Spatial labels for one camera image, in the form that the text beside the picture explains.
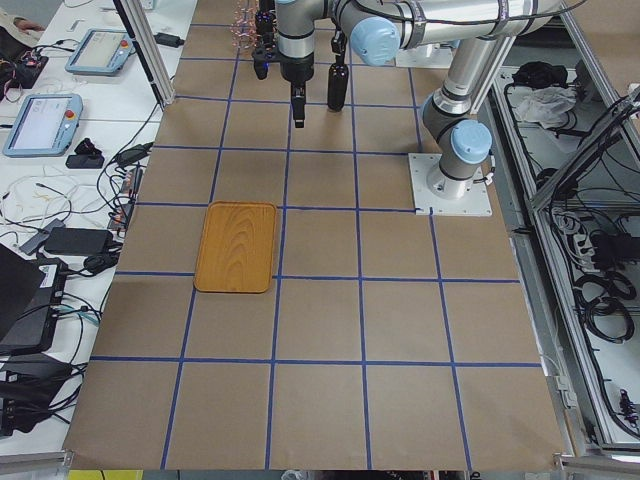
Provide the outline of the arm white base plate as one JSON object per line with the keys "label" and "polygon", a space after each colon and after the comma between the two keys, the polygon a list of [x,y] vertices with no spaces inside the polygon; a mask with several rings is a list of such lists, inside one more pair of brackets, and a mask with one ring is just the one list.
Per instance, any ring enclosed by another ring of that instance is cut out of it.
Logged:
{"label": "arm white base plate", "polygon": [[482,168],[466,180],[452,180],[440,170],[440,154],[408,155],[417,215],[490,217],[492,207]]}
{"label": "arm white base plate", "polygon": [[395,57],[395,66],[401,68],[448,69],[453,60],[456,45],[426,44],[412,49],[400,50]]}

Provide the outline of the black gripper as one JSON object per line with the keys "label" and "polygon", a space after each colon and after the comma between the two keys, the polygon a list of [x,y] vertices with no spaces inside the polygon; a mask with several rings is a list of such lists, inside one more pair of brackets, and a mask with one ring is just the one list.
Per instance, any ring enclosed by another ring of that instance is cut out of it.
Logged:
{"label": "black gripper", "polygon": [[269,72],[269,65],[279,62],[277,46],[272,43],[257,43],[252,52],[252,59],[256,77],[258,79],[266,79]]}
{"label": "black gripper", "polygon": [[[342,30],[336,30],[331,39],[332,53],[336,63],[345,62],[347,36]],[[290,57],[279,52],[280,72],[282,77],[291,84],[290,100],[295,128],[305,126],[306,82],[314,75],[314,53],[304,57]]]}

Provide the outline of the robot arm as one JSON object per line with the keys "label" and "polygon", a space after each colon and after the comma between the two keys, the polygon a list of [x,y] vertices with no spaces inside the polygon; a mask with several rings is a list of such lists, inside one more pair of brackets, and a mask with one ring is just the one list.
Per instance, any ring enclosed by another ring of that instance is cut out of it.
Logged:
{"label": "robot arm", "polygon": [[533,32],[565,12],[559,1],[277,1],[276,61],[291,86],[296,127],[305,124],[306,83],[314,73],[315,24],[330,19],[335,45],[369,66],[393,60],[399,51],[456,41],[459,48],[442,86],[426,101],[422,121],[443,151],[434,193],[453,197],[474,175],[480,160],[465,158],[456,140],[475,134],[473,147],[487,158],[491,135],[470,119],[472,99],[495,70],[489,62],[502,43]]}

